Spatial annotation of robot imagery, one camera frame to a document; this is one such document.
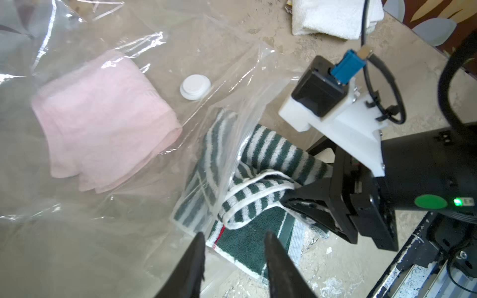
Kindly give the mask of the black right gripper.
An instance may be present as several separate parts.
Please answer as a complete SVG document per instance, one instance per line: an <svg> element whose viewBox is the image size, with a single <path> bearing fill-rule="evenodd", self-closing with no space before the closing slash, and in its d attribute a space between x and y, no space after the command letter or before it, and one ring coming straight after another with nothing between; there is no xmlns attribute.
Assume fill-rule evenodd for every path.
<svg viewBox="0 0 477 298"><path fill-rule="evenodd" d="M307 152L317 156L327 149L335 154L332 177L287 191L282 206L351 244L361 235L381 250L398 251L395 212L380 197L371 171L326 136Z"/></svg>

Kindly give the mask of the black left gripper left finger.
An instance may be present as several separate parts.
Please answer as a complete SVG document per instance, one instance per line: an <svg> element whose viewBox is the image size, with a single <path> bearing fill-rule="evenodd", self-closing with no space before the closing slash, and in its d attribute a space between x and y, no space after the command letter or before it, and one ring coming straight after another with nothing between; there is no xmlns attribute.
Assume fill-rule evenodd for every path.
<svg viewBox="0 0 477 298"><path fill-rule="evenodd" d="M155 298L199 298L205 262L205 237L199 232Z"/></svg>

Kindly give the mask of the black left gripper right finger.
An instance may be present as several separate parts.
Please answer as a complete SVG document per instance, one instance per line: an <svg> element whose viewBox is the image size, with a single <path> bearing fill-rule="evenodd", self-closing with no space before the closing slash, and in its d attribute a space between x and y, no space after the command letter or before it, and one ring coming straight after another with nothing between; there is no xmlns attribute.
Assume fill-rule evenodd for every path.
<svg viewBox="0 0 477 298"><path fill-rule="evenodd" d="M272 231L265 236L265 258L271 298L316 298Z"/></svg>

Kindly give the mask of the green white striped towel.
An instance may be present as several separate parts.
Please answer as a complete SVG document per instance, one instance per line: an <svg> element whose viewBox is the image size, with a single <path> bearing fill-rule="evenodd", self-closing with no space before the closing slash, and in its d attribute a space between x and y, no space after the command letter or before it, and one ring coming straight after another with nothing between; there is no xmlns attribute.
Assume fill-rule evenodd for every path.
<svg viewBox="0 0 477 298"><path fill-rule="evenodd" d="M237 114L220 109L207 130L201 156L172 215L185 231L206 231L207 246L262 283L268 281L264 238L272 231L295 264L304 241L303 216L289 213L281 199L287 191L332 174L332 167L263 125L257 125L245 146L217 218L212 206L219 188L219 170L226 139Z"/></svg>

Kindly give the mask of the clear plastic vacuum bag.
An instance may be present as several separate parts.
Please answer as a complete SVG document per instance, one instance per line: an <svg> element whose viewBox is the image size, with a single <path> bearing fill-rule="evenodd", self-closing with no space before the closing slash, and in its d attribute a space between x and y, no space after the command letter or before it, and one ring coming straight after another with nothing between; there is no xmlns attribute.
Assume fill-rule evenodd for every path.
<svg viewBox="0 0 477 298"><path fill-rule="evenodd" d="M151 298L220 112L223 196L303 65L210 1L1 2L1 296Z"/></svg>

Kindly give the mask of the pink towel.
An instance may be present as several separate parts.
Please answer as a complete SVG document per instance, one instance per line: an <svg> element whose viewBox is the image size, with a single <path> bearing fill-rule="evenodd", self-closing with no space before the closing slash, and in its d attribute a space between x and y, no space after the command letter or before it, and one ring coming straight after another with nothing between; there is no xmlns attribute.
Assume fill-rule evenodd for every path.
<svg viewBox="0 0 477 298"><path fill-rule="evenodd" d="M136 64L110 50L43 86L32 109L54 178L110 191L175 143L182 126Z"/></svg>

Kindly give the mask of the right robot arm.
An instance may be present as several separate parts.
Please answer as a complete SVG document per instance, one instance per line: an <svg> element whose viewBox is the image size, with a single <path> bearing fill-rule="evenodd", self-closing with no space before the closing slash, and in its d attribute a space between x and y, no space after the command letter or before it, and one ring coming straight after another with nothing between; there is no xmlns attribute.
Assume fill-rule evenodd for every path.
<svg viewBox="0 0 477 298"><path fill-rule="evenodd" d="M371 238L381 250L398 250L397 210L431 211L457 221L477 221L477 148L445 128L382 142L385 175L327 138L313 148L330 148L329 178L288 191L281 204L312 227L355 244Z"/></svg>

